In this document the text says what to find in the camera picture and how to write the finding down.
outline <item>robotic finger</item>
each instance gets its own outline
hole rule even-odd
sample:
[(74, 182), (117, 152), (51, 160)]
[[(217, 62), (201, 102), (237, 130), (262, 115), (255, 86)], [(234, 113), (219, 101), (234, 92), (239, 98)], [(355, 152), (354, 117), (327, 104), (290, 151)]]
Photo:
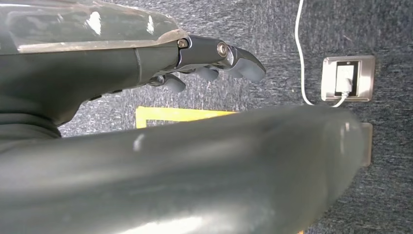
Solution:
[[(168, 72), (196, 73), (208, 81), (216, 80), (219, 70), (228, 72), (235, 78), (246, 78), (252, 82), (260, 81), (265, 76), (265, 68), (255, 56), (222, 40), (190, 35), (177, 40), (177, 45), (178, 62)], [(169, 79), (166, 75), (162, 76), (163, 78), (154, 78), (149, 85), (159, 86), (158, 80)], [(181, 85), (180, 89), (174, 91), (185, 89), (183, 82), (177, 81), (174, 84)]]

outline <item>wall socket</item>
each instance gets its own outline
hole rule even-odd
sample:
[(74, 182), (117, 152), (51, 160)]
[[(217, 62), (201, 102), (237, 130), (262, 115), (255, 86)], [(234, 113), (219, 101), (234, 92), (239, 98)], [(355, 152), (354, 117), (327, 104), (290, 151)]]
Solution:
[(341, 99), (342, 79), (353, 82), (346, 101), (370, 101), (373, 97), (375, 74), (374, 56), (328, 57), (324, 59), (321, 99), (333, 101)]

